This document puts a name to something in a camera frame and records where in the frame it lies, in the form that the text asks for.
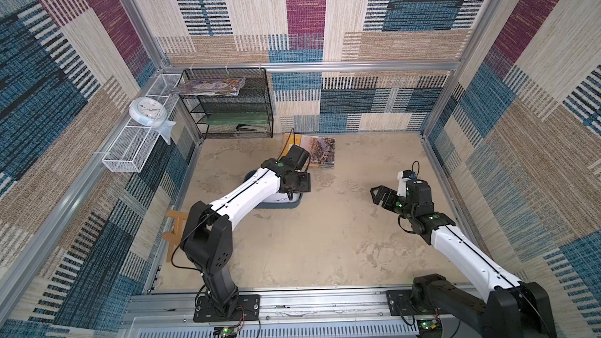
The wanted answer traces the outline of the teal plastic storage box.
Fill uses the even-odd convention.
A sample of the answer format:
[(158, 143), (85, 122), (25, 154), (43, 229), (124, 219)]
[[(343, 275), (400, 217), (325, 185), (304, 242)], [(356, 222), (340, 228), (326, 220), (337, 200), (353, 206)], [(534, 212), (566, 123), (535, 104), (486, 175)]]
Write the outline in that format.
[(286, 195), (279, 193), (280, 176), (271, 170), (260, 168), (248, 173), (241, 186), (242, 193), (236, 197), (241, 206), (254, 208), (295, 208), (303, 193)]

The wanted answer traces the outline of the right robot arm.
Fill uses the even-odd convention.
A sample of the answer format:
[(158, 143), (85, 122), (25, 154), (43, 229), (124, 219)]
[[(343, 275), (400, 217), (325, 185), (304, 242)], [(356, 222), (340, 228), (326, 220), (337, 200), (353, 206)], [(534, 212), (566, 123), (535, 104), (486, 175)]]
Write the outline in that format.
[(472, 243), (446, 214), (435, 211), (429, 184), (401, 178), (399, 189), (370, 190), (375, 205), (407, 220), (408, 233), (442, 253), (470, 281), (477, 296), (439, 274), (413, 280), (411, 294), (388, 293), (391, 314), (405, 317), (447, 312), (482, 337), (555, 337), (549, 294), (538, 283), (526, 283), (496, 264)]

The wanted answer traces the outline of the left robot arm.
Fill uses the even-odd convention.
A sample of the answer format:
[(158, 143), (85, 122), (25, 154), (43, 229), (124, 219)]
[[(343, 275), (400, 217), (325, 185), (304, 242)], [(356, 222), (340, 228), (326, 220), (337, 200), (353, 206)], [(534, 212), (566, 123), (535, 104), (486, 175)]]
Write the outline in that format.
[(233, 320), (242, 313), (239, 288), (228, 262), (233, 255), (237, 225), (265, 200), (279, 198), (284, 208), (295, 207), (311, 191), (311, 174), (275, 163), (261, 167), (232, 192), (211, 203), (199, 201), (189, 211), (178, 249), (200, 272), (205, 291), (195, 302), (212, 318)]

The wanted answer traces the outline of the yellow English textbook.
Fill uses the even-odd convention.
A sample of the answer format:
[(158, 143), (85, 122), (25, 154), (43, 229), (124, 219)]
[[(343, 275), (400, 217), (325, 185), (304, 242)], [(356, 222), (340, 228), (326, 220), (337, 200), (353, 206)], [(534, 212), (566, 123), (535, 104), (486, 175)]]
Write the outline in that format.
[(334, 137), (294, 135), (286, 133), (283, 139), (284, 155), (292, 145), (297, 145), (307, 150), (311, 156), (311, 167), (334, 167), (335, 145)]

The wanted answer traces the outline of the black stapler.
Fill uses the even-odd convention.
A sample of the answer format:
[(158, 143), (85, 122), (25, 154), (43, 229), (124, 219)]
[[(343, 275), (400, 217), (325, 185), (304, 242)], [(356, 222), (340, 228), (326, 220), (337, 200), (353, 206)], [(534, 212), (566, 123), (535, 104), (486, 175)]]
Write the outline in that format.
[(255, 125), (237, 125), (236, 131), (238, 132), (266, 132), (266, 128)]

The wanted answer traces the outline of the black mesh desk shelf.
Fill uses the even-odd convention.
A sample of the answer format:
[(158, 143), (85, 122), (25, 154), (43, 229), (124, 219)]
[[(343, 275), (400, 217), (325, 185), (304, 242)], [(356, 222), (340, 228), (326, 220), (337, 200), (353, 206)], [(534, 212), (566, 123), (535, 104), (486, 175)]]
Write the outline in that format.
[[(188, 69), (182, 81), (197, 78), (246, 78), (238, 96), (180, 95), (206, 139), (269, 139), (274, 133), (274, 114), (266, 70), (263, 68)], [(237, 125), (255, 125), (266, 132), (238, 132)]]

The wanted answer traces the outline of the magazine on shelf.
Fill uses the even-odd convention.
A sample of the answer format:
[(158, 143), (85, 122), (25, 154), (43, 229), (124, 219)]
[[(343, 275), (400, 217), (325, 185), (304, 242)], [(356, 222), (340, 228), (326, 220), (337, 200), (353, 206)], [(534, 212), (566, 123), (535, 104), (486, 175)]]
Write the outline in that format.
[(179, 83), (170, 91), (172, 95), (238, 96), (246, 78), (197, 78)]

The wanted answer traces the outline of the wooden stand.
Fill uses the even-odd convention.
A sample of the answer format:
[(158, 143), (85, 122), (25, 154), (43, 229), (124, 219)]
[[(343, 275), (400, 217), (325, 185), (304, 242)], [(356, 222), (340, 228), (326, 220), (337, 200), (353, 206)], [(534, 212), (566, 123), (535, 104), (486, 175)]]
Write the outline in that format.
[(166, 213), (166, 217), (170, 218), (172, 223), (169, 225), (167, 231), (162, 234), (162, 238), (168, 244), (166, 261), (170, 262), (172, 256), (178, 248), (178, 245), (181, 242), (189, 214), (181, 211), (170, 210)]

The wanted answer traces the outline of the white round clock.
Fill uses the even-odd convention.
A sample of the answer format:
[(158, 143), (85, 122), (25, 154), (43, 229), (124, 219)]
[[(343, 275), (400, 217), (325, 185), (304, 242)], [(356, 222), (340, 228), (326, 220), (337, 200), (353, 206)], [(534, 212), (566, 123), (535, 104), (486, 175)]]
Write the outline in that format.
[(150, 128), (160, 127), (167, 120), (163, 104), (146, 96), (133, 100), (128, 113), (136, 123)]

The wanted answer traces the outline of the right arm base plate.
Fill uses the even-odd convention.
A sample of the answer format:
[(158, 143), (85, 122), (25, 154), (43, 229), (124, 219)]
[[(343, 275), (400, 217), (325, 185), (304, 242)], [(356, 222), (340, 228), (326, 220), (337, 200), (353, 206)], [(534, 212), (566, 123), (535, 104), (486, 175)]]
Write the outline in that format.
[(391, 289), (386, 291), (385, 295), (391, 316), (411, 317), (422, 314), (412, 302), (412, 291), (410, 289)]

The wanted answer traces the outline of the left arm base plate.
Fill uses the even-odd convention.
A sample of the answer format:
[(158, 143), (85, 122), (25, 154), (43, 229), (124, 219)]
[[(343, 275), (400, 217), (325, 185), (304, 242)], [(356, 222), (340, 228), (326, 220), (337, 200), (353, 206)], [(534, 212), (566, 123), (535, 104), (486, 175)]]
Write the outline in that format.
[(245, 322), (258, 321), (261, 296), (241, 294), (224, 304), (213, 301), (209, 295), (200, 294), (195, 300), (193, 321), (205, 322)]

